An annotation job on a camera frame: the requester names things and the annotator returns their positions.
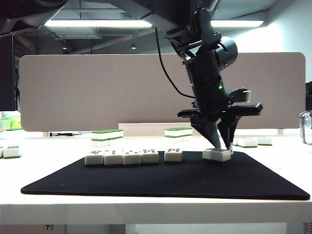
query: gray partition panel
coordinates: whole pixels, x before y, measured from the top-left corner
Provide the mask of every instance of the gray partition panel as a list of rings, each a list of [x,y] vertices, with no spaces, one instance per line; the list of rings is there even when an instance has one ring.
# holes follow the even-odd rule
[[[177,55],[163,55],[182,92],[192,94]],[[27,131],[95,130],[118,123],[179,122],[191,108],[166,79],[157,55],[24,56],[20,60],[21,119]],[[245,53],[221,73],[227,89],[244,86],[259,117],[240,128],[297,128],[305,108],[305,58],[300,53]]]

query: black mat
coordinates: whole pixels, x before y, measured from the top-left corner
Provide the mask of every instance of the black mat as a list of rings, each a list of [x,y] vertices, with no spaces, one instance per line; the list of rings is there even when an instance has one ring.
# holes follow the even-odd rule
[[[310,195],[240,152],[226,163],[183,152],[183,163],[85,167],[80,159],[21,189],[23,194],[308,200]]]

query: white wall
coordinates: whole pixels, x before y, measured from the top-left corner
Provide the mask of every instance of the white wall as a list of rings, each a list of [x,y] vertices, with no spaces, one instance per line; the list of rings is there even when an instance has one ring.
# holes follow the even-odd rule
[[[243,52],[301,52],[312,81],[312,0],[297,0],[265,27],[227,33]]]

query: robotic arm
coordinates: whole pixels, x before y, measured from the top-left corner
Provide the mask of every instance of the robotic arm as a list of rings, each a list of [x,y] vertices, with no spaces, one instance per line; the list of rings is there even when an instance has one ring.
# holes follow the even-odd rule
[[[216,148],[221,148],[218,128],[226,147],[231,149],[240,118],[259,115],[262,105],[234,106],[235,102],[248,101],[250,92],[244,88],[224,89],[220,71],[236,60],[237,47],[230,38],[215,33],[211,26],[211,15],[219,1],[110,0],[110,3],[165,32],[165,38],[183,60],[195,97],[193,109],[182,110],[178,117],[189,117],[196,130]],[[11,0],[4,3],[0,10],[0,36],[44,24],[66,2]],[[190,50],[196,47],[199,49],[193,54]]]

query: ceiling light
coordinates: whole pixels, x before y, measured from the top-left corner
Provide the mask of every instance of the ceiling light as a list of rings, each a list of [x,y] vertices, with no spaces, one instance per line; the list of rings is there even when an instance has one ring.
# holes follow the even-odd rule
[[[108,27],[108,28],[151,28],[152,25],[143,20],[49,20],[47,27]]]
[[[229,28],[256,28],[263,23],[263,20],[212,20],[212,27],[229,27]]]

